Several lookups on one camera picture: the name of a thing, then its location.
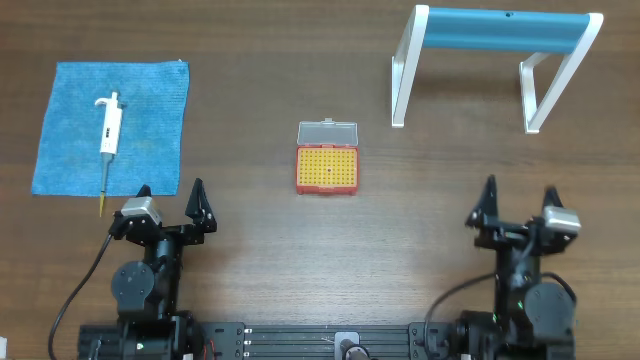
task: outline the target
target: blue towel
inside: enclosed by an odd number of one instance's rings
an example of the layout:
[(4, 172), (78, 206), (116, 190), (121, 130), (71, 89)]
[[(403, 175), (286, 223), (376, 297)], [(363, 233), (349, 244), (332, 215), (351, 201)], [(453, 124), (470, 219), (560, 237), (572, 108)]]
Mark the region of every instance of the blue towel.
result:
[(183, 61), (58, 63), (32, 193), (100, 194), (105, 106), (94, 103), (118, 91), (125, 107), (107, 196), (135, 195), (143, 184), (151, 186), (154, 195), (175, 195), (188, 90), (189, 64)]

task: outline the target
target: white frame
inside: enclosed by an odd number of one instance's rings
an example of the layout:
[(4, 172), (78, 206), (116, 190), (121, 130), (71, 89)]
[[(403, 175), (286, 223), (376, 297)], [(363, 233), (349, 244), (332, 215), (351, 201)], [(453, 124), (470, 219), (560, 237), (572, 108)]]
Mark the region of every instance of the white frame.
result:
[[(520, 85), (525, 133), (537, 134), (540, 132), (542, 123), (549, 115), (556, 101), (558, 101), (560, 94), (562, 94), (562, 91), (598, 35), (604, 17), (599, 13), (589, 13), (588, 15), (589, 24), (587, 28), (578, 40), (573, 52), (564, 57), (540, 106), (536, 102), (533, 68), (550, 54), (535, 53), (520, 63)], [(396, 54), (391, 58), (391, 126), (394, 128), (404, 127), (404, 117), (418, 67), (418, 59), (424, 42), (428, 18), (429, 6), (416, 5), (404, 29)]]

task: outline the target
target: transparent lid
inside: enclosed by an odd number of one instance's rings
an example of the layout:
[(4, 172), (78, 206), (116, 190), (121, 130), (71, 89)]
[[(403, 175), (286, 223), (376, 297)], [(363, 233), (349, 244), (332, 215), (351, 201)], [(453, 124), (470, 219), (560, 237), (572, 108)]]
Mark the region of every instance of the transparent lid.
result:
[(358, 124), (324, 121), (301, 121), (298, 145), (358, 146)]

